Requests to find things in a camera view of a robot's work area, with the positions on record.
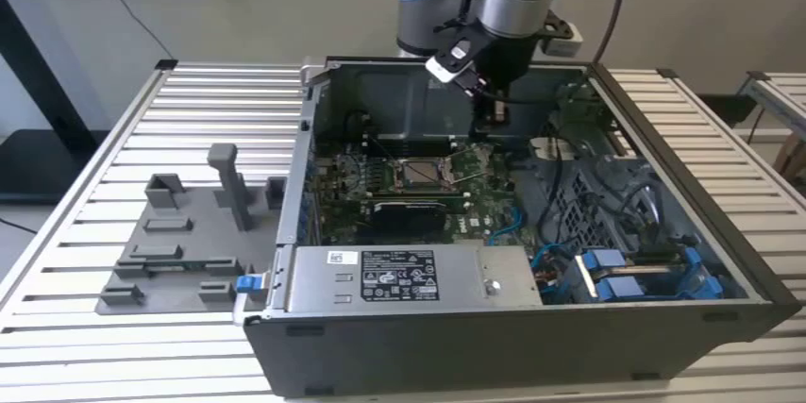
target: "gray plastic peg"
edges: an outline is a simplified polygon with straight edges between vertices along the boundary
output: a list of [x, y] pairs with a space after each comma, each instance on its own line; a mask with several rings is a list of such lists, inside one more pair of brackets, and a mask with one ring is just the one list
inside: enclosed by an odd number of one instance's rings
[[252, 218], [247, 208], [247, 188], [235, 171], [237, 148], [231, 143], [215, 143], [207, 154], [207, 163], [217, 170], [224, 196], [235, 218], [237, 230], [245, 231], [252, 227]]

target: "blue plastic latch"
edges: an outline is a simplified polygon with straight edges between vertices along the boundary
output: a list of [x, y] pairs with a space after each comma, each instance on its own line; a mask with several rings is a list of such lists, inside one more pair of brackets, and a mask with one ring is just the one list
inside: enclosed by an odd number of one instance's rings
[[599, 301], [610, 301], [620, 298], [639, 298], [643, 290], [634, 277], [607, 277], [595, 284]]
[[626, 266], [624, 256], [618, 249], [592, 249], [582, 254], [582, 261], [591, 271], [598, 268]]
[[700, 264], [703, 259], [700, 258], [700, 254], [696, 253], [694, 247], [687, 247], [684, 249], [684, 260], [688, 262], [691, 266]]
[[694, 299], [722, 299], [722, 284], [716, 277], [707, 277], [692, 294]]
[[263, 278], [260, 276], [239, 276], [235, 281], [237, 293], [257, 293], [261, 290]]

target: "robotic arm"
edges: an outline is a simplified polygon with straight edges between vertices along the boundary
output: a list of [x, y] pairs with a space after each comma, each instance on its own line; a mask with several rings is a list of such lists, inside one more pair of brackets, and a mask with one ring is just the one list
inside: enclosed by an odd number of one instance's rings
[[[471, 137], [507, 123], [508, 86], [527, 71], [538, 43], [572, 37], [550, 12], [551, 0], [476, 0], [476, 17], [459, 24], [426, 67], [443, 83], [459, 85], [474, 105]], [[420, 15], [426, 21], [428, 15]]]

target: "blue clip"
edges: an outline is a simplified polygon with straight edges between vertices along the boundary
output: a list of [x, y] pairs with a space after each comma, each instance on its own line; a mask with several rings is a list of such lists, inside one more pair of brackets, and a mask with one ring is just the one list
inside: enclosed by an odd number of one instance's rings
[[235, 281], [235, 291], [237, 293], [257, 293], [263, 286], [263, 278], [260, 276], [239, 276]]

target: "motherboard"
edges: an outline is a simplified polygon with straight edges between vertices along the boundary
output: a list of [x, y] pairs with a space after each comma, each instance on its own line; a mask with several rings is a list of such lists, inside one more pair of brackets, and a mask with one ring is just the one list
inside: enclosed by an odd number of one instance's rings
[[535, 245], [494, 143], [371, 139], [316, 168], [323, 244]]

